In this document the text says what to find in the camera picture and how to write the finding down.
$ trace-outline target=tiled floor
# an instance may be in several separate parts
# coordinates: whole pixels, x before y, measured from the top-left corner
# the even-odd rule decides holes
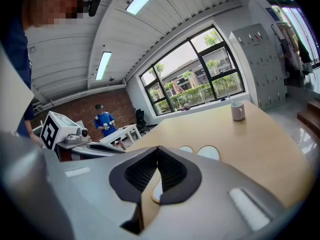
[[[297,112],[305,109],[306,105],[287,98],[284,105],[269,109],[266,113],[291,136],[302,150],[312,169],[316,171],[320,159],[320,140],[297,119]]]

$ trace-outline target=person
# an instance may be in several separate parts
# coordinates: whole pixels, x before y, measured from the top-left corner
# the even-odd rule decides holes
[[[58,19],[75,19],[78,13],[83,11],[83,2],[84,0],[14,0],[14,7],[5,10],[10,12],[4,17],[5,26],[1,26],[1,42],[13,67],[29,89],[32,62],[29,59],[25,31],[30,27],[56,24]],[[30,120],[33,117],[30,103],[19,123],[17,133],[42,147],[42,141],[32,131]]]
[[[97,115],[94,118],[94,125],[96,129],[102,131],[104,137],[107,137],[108,135],[114,133],[117,129],[115,127],[115,119],[110,113],[103,111],[103,107],[104,106],[100,104],[95,105],[94,109],[96,110]],[[120,144],[123,150],[126,150],[125,144],[120,137],[117,138],[116,141]],[[117,147],[115,141],[112,141],[111,144],[114,147]]]

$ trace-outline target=headset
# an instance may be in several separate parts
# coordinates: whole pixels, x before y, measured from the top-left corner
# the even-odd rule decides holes
[[[83,2],[83,7],[88,8],[87,12],[90,17],[96,15],[100,2],[101,0],[88,0]]]

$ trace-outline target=blue shirt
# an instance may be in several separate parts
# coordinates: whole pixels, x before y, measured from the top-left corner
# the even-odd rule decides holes
[[[28,39],[22,26],[21,10],[11,17],[5,27],[5,34],[1,38],[3,48],[13,67],[22,78],[24,83],[31,88],[32,62],[29,60]],[[34,118],[34,111],[30,103],[26,109],[17,129],[17,132],[29,137],[25,120]]]
[[[110,125],[110,122],[112,120],[115,120],[115,119],[108,112],[103,112],[103,114],[97,114],[96,117],[94,118],[95,128],[97,129],[99,126],[103,127],[104,124],[107,124],[109,126],[109,129],[102,130],[103,136],[106,137],[117,130],[114,126]]]

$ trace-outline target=white locker cabinet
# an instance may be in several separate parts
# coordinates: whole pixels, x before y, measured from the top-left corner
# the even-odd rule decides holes
[[[286,88],[276,49],[261,24],[232,31],[229,37],[243,67],[251,101],[262,110],[286,102]]]

